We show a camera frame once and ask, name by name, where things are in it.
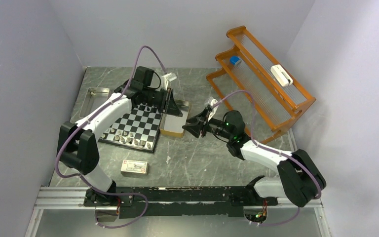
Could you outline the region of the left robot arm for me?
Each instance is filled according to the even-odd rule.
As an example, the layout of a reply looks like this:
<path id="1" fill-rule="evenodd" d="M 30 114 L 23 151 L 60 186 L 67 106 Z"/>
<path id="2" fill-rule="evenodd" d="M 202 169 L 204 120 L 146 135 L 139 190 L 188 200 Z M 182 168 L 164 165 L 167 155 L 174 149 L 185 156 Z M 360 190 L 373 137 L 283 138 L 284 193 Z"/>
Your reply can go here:
<path id="1" fill-rule="evenodd" d="M 142 71 L 142 67 L 134 70 L 131 78 L 117 87 L 111 96 L 97 109 L 83 119 L 61 125 L 58 137 L 55 171 L 62 178 L 68 178 L 59 170 L 62 162 L 77 172 L 88 187 L 97 192 L 97 199 L 104 205 L 116 201 L 116 184 L 99 165 L 97 142 L 103 133 L 120 117 L 132 112 L 141 104 L 154 107 L 160 113 L 182 116 L 173 98 L 173 90 L 169 83 L 177 78 L 175 73 L 166 73 L 160 77 L 160 87 L 150 86 L 152 76 Z"/>

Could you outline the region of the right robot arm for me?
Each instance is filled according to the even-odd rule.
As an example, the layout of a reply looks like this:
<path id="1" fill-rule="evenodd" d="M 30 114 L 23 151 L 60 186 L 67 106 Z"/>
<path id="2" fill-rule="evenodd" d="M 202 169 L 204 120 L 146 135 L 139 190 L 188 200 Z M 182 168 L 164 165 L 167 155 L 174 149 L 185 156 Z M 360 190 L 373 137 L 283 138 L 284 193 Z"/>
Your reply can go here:
<path id="1" fill-rule="evenodd" d="M 245 122 L 239 111 L 225 113 L 222 119 L 210 118 L 210 110 L 186 120 L 183 130 L 196 138 L 211 133 L 225 141 L 229 153 L 241 160 L 261 164 L 275 173 L 273 178 L 257 178 L 247 185 L 247 200 L 259 204 L 267 197 L 287 198 L 297 207 L 319 199 L 327 183 L 321 172 L 302 149 L 284 151 L 261 144 L 245 132 Z"/>

